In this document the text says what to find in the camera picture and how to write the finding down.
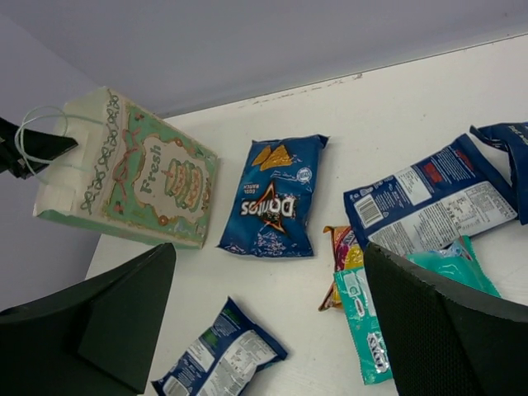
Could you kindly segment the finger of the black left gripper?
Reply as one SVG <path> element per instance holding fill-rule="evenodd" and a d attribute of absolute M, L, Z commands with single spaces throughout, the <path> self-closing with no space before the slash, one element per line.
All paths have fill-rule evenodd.
<path fill-rule="evenodd" d="M 10 172 L 15 178 L 27 179 L 49 166 L 46 161 L 75 149 L 78 143 L 70 137 L 46 134 L 36 130 L 25 130 L 23 143 L 28 159 L 24 159 L 15 145 L 18 126 L 1 119 L 1 172 Z"/>

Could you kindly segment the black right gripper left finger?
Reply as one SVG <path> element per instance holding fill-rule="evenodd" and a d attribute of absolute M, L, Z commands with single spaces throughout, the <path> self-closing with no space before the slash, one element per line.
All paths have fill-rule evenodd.
<path fill-rule="evenodd" d="M 3 395 L 140 395 L 172 278 L 170 243 L 1 312 Z"/>

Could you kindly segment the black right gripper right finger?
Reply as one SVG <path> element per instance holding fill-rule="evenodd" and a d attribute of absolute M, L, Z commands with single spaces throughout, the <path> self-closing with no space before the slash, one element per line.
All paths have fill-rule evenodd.
<path fill-rule="evenodd" d="M 369 243 L 368 285 L 400 395 L 525 395 L 527 307 Z"/>

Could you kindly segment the teal Fox's candy bag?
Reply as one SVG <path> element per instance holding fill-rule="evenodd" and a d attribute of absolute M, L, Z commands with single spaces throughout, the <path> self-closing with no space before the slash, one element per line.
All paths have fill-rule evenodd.
<path fill-rule="evenodd" d="M 412 263 L 489 295 L 500 294 L 484 275 L 469 237 L 455 240 L 448 248 L 407 255 Z M 334 272 L 347 324 L 360 362 L 365 385 L 393 378 L 374 302 L 361 267 Z"/>

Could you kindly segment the green patterned paper bag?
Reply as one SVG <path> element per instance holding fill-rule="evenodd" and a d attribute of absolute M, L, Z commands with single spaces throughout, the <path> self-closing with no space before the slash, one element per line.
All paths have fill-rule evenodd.
<path fill-rule="evenodd" d="M 44 118 L 76 143 L 54 160 L 29 148 L 29 127 Z M 204 245 L 217 154 L 115 90 L 28 112 L 15 150 L 31 171 L 45 166 L 35 217 L 149 245 Z"/>

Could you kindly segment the orange Fox's fruits candy bag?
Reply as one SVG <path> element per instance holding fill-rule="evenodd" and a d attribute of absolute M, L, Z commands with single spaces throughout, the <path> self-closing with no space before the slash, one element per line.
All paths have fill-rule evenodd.
<path fill-rule="evenodd" d="M 333 254 L 333 272 L 349 270 L 363 266 L 363 252 L 350 225 L 326 226 L 324 233 L 330 233 Z M 335 281 L 319 305 L 318 311 L 341 309 L 342 302 Z"/>

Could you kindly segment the small blue snack bag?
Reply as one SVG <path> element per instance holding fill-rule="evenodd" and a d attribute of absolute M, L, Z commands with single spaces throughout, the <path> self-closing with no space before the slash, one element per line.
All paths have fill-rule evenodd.
<path fill-rule="evenodd" d="M 238 396 L 256 373 L 287 356 L 270 333 L 228 298 L 213 324 L 151 384 L 158 395 Z"/>

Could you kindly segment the blue chips bag back side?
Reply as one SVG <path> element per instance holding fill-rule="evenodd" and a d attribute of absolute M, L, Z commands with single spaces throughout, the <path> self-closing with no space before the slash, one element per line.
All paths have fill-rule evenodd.
<path fill-rule="evenodd" d="M 440 151 L 343 195 L 361 248 L 400 255 L 442 249 L 527 222 L 527 124 L 471 127 Z"/>

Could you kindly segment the blue Doritos chips bag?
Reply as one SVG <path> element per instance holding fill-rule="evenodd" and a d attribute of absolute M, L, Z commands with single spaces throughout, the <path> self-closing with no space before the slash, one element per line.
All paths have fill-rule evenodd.
<path fill-rule="evenodd" d="M 307 223 L 328 137 L 252 141 L 218 247 L 241 256 L 311 257 Z"/>

